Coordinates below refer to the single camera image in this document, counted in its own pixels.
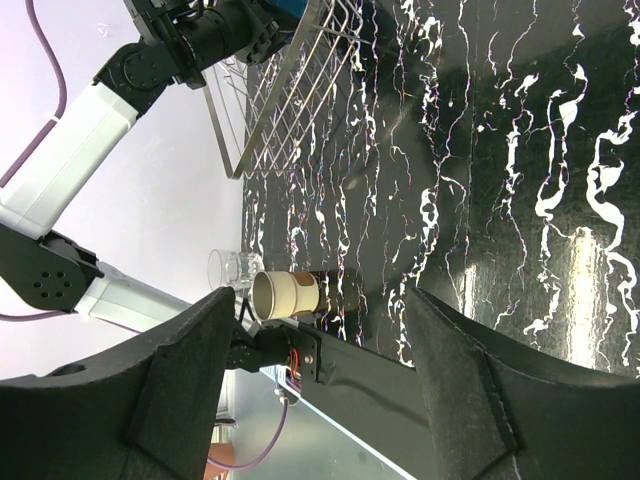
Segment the brown paper cup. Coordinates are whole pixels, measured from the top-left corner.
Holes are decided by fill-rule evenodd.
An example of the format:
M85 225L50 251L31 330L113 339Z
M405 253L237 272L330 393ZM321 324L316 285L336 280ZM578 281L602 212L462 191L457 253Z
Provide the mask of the brown paper cup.
M261 271L253 279L251 297L260 320L283 319L315 311L320 287L310 272Z

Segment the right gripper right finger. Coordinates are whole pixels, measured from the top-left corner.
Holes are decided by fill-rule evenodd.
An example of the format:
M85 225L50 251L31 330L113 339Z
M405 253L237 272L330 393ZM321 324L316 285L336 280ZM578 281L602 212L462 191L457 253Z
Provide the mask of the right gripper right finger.
M542 353L422 289L406 325L441 478L638 478L638 380Z

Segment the dark blue ceramic mug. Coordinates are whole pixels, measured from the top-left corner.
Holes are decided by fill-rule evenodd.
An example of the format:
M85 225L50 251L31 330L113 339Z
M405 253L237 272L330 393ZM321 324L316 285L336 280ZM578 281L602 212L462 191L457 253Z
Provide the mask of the dark blue ceramic mug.
M268 3L300 20L308 5L307 0L268 0Z

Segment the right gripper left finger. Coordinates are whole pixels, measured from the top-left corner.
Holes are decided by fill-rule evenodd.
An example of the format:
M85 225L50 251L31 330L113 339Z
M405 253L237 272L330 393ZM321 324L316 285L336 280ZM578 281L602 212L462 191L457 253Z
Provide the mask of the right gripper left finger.
M102 353L2 381L2 478L203 478L234 304L220 288Z

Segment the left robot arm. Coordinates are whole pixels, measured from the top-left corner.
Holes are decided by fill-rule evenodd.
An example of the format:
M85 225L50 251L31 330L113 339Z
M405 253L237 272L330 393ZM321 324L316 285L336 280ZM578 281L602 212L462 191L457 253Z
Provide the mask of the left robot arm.
M61 101L1 179L1 276L44 320L78 313L144 332L187 303L131 278L54 231L118 142L172 84L203 88L228 58L260 64L293 37L304 1L130 1L139 39L73 102Z

